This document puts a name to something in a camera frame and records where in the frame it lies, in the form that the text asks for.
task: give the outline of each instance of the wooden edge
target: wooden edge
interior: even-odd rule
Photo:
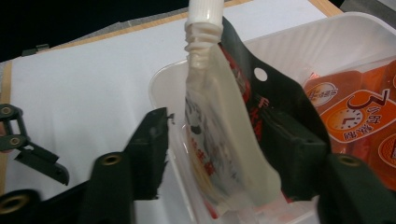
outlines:
[[[1,104],[9,104],[11,99],[11,69],[12,62],[6,64],[1,84]],[[0,135],[4,135],[3,123],[0,125]],[[0,153],[0,195],[3,195],[6,190],[6,170],[7,170],[7,153]]]
[[[328,0],[309,0],[309,2],[317,7],[327,17],[332,17],[343,13],[340,8],[333,5]]]
[[[228,1],[228,2],[224,3],[224,6],[225,7],[232,7],[232,6],[244,4],[244,3],[250,2],[250,1],[251,0],[231,0],[231,1]],[[170,17],[159,19],[159,20],[156,20],[156,21],[150,21],[150,22],[147,22],[147,23],[143,23],[143,24],[140,24],[140,25],[133,26],[133,27],[125,28],[125,29],[122,29],[122,30],[119,30],[119,31],[111,32],[111,33],[108,33],[108,34],[105,34],[105,35],[94,36],[94,37],[87,38],[87,39],[84,39],[84,40],[79,40],[79,41],[76,41],[76,42],[73,42],[73,43],[64,44],[64,45],[57,46],[57,47],[54,47],[54,48],[51,48],[51,49],[48,49],[48,50],[65,49],[65,48],[70,48],[70,47],[74,47],[74,46],[78,46],[78,45],[88,44],[88,43],[91,43],[91,42],[94,42],[94,41],[98,41],[98,40],[107,39],[107,38],[110,38],[110,37],[113,37],[113,36],[117,36],[117,35],[125,35],[125,34],[128,34],[128,33],[134,32],[134,31],[144,30],[144,29],[147,29],[147,28],[150,28],[150,27],[154,27],[154,26],[158,26],[158,25],[162,25],[162,24],[165,24],[165,23],[168,23],[168,22],[171,22],[171,21],[177,21],[177,20],[185,19],[185,18],[187,18],[187,15],[188,15],[187,12],[180,13],[180,14],[177,14],[175,16],[170,16]]]

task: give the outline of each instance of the transparent plastic bin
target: transparent plastic bin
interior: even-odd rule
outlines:
[[[376,17],[356,12],[310,22],[245,44],[258,58],[302,85],[313,72],[326,76],[366,63],[380,66],[396,58],[396,30]],[[168,113],[175,113],[175,125],[170,125],[169,130],[169,160],[191,223],[317,224],[318,197],[312,202],[287,203],[280,192],[276,201],[261,208],[230,212],[218,219],[210,217],[184,146],[187,74],[186,61],[166,66],[151,80],[149,95],[155,107],[166,106]]]

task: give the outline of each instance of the orange package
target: orange package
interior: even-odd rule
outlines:
[[[328,83],[338,89],[330,100],[309,97]],[[396,190],[396,61],[365,73],[311,79],[304,89],[326,125],[332,152],[366,161],[386,187]]]
[[[361,73],[349,71],[339,75],[313,78],[306,82],[304,89],[319,114],[341,101],[347,95],[361,89]],[[330,138],[332,151],[346,153],[347,145]]]

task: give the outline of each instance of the pouch label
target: pouch label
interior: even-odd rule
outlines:
[[[320,117],[329,135],[340,143],[349,143],[375,133],[394,120],[396,104],[389,99],[389,89],[382,94],[355,91],[330,107]]]

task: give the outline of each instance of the red printed logo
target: red printed logo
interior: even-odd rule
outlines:
[[[337,92],[338,89],[332,83],[324,82],[309,90],[306,95],[313,106],[320,106],[329,102]]]

